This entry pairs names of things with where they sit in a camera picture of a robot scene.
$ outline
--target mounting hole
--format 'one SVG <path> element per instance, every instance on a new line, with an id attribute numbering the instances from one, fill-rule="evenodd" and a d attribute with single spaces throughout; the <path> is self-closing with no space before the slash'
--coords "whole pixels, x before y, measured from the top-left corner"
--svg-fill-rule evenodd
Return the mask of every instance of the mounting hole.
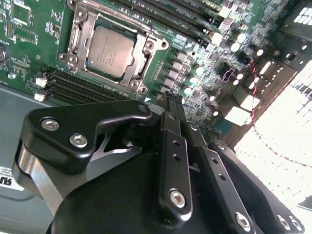
<path id="1" fill-rule="evenodd" d="M 218 160 L 216 160 L 215 158 L 212 158 L 212 160 L 215 164 L 219 164 Z"/>
<path id="2" fill-rule="evenodd" d="M 146 88 L 141 88 L 140 91 L 141 91 L 142 93 L 146 93 L 146 92 L 147 92 L 147 89 L 146 89 Z"/>
<path id="3" fill-rule="evenodd" d="M 181 158 L 180 158 L 177 154 L 174 154 L 173 157 L 174 157 L 174 159 L 175 159 L 176 161 L 178 161 L 178 162 L 181 161 Z"/>
<path id="4" fill-rule="evenodd" d="M 224 176 L 224 175 L 222 175 L 222 174 L 219 174 L 219 177 L 220 177 L 220 179 L 222 179 L 223 181 L 225 181 L 225 180 L 226 180 L 225 176 Z"/>
<path id="5" fill-rule="evenodd" d="M 177 142 L 176 140 L 174 140 L 174 145 L 175 145 L 175 146 L 180 146 L 180 143 Z"/>

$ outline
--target green circuit board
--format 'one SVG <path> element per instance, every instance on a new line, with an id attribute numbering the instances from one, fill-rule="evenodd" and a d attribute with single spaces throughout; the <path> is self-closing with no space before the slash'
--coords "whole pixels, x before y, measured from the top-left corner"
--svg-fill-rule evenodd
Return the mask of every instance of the green circuit board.
<path id="1" fill-rule="evenodd" d="M 203 24 L 201 18 L 196 18 L 196 14 L 187 15 L 191 12 L 189 8 L 177 7 L 179 1 L 176 0 L 149 0 L 144 6 L 138 2 L 145 1 L 97 1 L 102 6 L 151 26 L 168 43 L 165 49 L 158 50 L 154 54 L 142 82 L 146 90 L 140 93 L 119 89 L 118 85 L 111 85 L 105 80 L 85 73 L 74 74 L 68 64 L 61 61 L 60 54 L 68 52 L 72 32 L 75 7 L 70 8 L 71 1 L 0 0 L 0 43 L 4 44 L 10 53 L 10 59 L 0 65 L 0 83 L 34 96 L 40 89 L 36 85 L 36 78 L 42 77 L 45 71 L 58 70 L 73 75 L 74 79 L 83 80 L 85 83 L 80 84 L 82 86 L 87 84 L 97 88 L 92 98 L 85 103 L 101 101 L 102 99 L 98 98 L 101 89 L 147 103 L 155 103 L 161 92 L 171 90 L 184 97 L 184 107 L 189 120 L 205 130 L 205 121 L 212 114 L 207 107 L 210 105 L 207 101 L 207 91 L 219 91 L 218 98 L 213 101 L 217 105 L 224 95 L 235 89 L 232 83 L 220 80 L 218 68 L 226 62 L 242 73 L 250 72 L 250 68 L 237 59 L 237 53 L 231 51 L 231 43 L 236 40 L 235 34 L 246 34 L 239 51 L 251 57 L 253 56 L 251 44 L 264 49 L 274 47 L 270 35 L 278 29 L 288 14 L 287 9 L 291 9 L 295 1 L 181 0 L 180 2 L 187 4 L 188 1 L 201 6 L 196 8 L 196 4 L 190 4 L 193 13 L 198 9 L 201 15 L 209 14 L 209 17 L 220 22 L 206 24 L 209 35 L 201 35 L 203 32 L 199 30 L 199 25 Z M 227 10 L 226 17 L 220 12 L 221 9 Z M 211 42 L 213 35 L 217 34 L 222 36 L 223 46 L 218 42 Z M 199 42 L 196 40 L 197 37 L 204 39 Z M 183 61 L 177 60 L 179 52 L 187 55 Z M 174 61 L 180 61 L 184 65 L 184 70 L 176 71 L 173 68 Z M 203 72 L 197 73 L 197 66 L 200 66 Z M 173 76 L 169 74 L 170 71 L 174 71 Z M 164 88 L 163 83 L 168 75 L 173 82 L 170 87 Z M 196 83 L 190 82 L 191 76 L 195 76 Z M 60 105 L 84 103 L 79 99 L 81 89 L 71 90 L 67 84 L 63 90 L 66 92 L 51 95 L 50 101 Z"/>

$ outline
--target black metal bracket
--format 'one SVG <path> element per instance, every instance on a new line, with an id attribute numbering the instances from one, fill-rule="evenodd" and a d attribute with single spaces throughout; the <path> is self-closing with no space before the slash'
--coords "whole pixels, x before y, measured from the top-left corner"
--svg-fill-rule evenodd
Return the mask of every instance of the black metal bracket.
<path id="1" fill-rule="evenodd" d="M 29 152 L 65 173 L 78 173 L 96 151 L 98 135 L 151 117 L 135 100 L 37 109 L 25 117 L 20 138 Z"/>
<path id="2" fill-rule="evenodd" d="M 191 218 L 193 205 L 186 139 L 181 136 L 180 118 L 185 115 L 174 97 L 165 93 L 159 103 L 166 111 L 160 123 L 156 212 L 166 225 L 181 226 Z"/>
<path id="3" fill-rule="evenodd" d="M 226 165 L 238 194 L 249 214 L 265 234 L 304 233 L 300 220 L 237 158 L 222 141 L 208 147 L 217 152 Z"/>

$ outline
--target screw hole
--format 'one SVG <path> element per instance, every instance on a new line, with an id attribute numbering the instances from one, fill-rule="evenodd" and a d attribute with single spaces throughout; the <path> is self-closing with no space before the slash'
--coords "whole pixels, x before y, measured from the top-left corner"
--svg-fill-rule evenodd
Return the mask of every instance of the screw hole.
<path id="1" fill-rule="evenodd" d="M 220 177 L 220 179 L 222 179 L 223 181 L 225 181 L 225 180 L 226 180 L 225 176 L 224 176 L 224 175 L 222 175 L 222 174 L 219 174 L 219 177 Z"/>
<path id="2" fill-rule="evenodd" d="M 176 140 L 174 140 L 174 145 L 175 145 L 175 146 L 180 146 L 180 143 L 177 142 Z"/>
<path id="3" fill-rule="evenodd" d="M 180 158 L 177 154 L 174 154 L 173 156 L 174 156 L 174 159 L 175 159 L 176 161 L 178 161 L 178 162 L 181 161 L 181 158 Z"/>
<path id="4" fill-rule="evenodd" d="M 219 164 L 218 160 L 216 160 L 215 158 L 212 158 L 212 160 L 215 164 Z"/>

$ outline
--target chip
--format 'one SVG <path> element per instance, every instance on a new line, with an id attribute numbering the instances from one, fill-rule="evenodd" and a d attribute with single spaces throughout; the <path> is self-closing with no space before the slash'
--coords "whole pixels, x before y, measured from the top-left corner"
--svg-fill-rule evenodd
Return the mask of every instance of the chip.
<path id="1" fill-rule="evenodd" d="M 89 53 L 89 66 L 120 78 L 133 63 L 134 41 L 98 26 L 95 29 Z"/>

